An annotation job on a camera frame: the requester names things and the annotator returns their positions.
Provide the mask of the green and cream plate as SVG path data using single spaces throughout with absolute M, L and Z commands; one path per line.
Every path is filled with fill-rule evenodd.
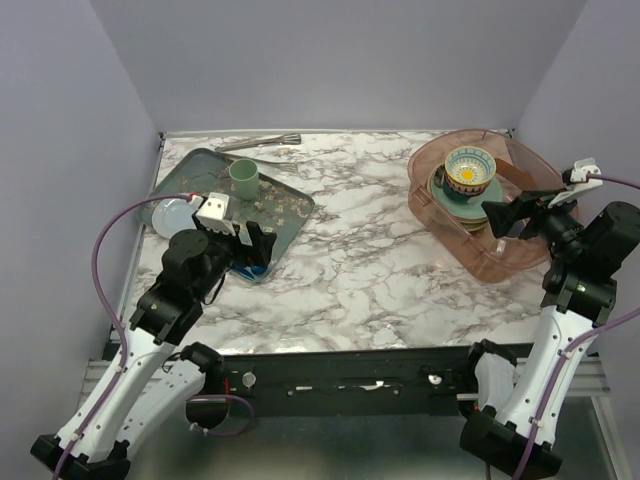
M 449 198 L 443 186 L 443 170 L 438 167 L 432 172 L 430 178 L 430 188 L 432 196 L 435 200 L 451 215 L 462 219 L 479 220 L 485 218 L 486 214 L 482 208 L 483 201 L 501 202 L 503 200 L 503 190 L 500 182 L 494 178 L 491 180 L 488 188 L 480 195 L 468 197 L 466 202 L 460 202 Z

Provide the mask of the patterned ceramic bowl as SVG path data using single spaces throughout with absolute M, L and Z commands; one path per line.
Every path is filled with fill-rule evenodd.
M 488 188 L 488 186 L 485 185 L 479 190 L 463 191 L 463 192 L 453 189 L 448 183 L 448 177 L 446 176 L 445 167 L 443 164 L 439 165 L 434 170 L 432 183 L 436 187 L 440 188 L 444 192 L 444 195 L 447 198 L 449 198 L 451 201 L 461 203 L 461 204 L 466 204 L 472 198 L 482 195 L 485 192 L 485 190 Z

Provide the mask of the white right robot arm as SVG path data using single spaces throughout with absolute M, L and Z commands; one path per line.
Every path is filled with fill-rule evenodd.
M 574 200 L 560 191 L 523 192 L 509 203 L 485 201 L 495 237 L 519 221 L 520 237 L 542 238 L 551 257 L 532 350 L 523 368 L 508 350 L 484 340 L 475 344 L 460 379 L 478 392 L 476 410 L 460 446 L 513 479 L 546 479 L 562 464 L 552 448 L 569 386 L 595 337 L 613 327 L 617 296 L 613 278 L 639 244 L 639 210 L 611 202 L 588 225 L 571 214 Z

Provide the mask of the yellow blue patterned bowl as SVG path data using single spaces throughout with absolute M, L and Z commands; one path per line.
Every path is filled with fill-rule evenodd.
M 497 163 L 486 150 L 462 146 L 452 150 L 444 161 L 448 183 L 479 186 L 491 183 L 497 173 Z

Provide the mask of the yellow and cream plate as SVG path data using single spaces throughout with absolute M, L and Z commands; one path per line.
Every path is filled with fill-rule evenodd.
M 474 228 L 480 228 L 482 225 L 486 225 L 488 223 L 487 217 L 480 217 L 477 219 L 467 219 L 467 218 L 456 218 L 456 221 L 462 225 L 464 228 L 470 230 Z

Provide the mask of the cream divided bowl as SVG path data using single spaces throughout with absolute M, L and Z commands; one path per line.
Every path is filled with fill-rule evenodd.
M 475 233 L 484 230 L 491 230 L 489 224 L 487 222 L 482 224 L 472 224 L 472 225 L 463 225 L 462 228 L 470 233 Z

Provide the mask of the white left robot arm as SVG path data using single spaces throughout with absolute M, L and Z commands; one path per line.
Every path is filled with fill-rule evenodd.
M 142 443 L 189 397 L 219 387 L 221 357 L 200 343 L 186 348 L 163 379 L 150 380 L 174 353 L 234 267 L 268 267 L 275 233 L 252 221 L 250 244 L 204 227 L 169 241 L 162 271 L 138 300 L 121 348 L 90 396 L 57 433 L 40 436 L 32 455 L 56 479 L 123 479 Z

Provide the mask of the red patterned bowl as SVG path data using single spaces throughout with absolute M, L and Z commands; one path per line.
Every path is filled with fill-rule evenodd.
M 465 203 L 468 202 L 471 198 L 482 195 L 488 187 L 489 183 L 485 183 L 479 186 L 469 186 L 445 182 L 442 186 L 442 189 L 449 199 L 456 202 Z

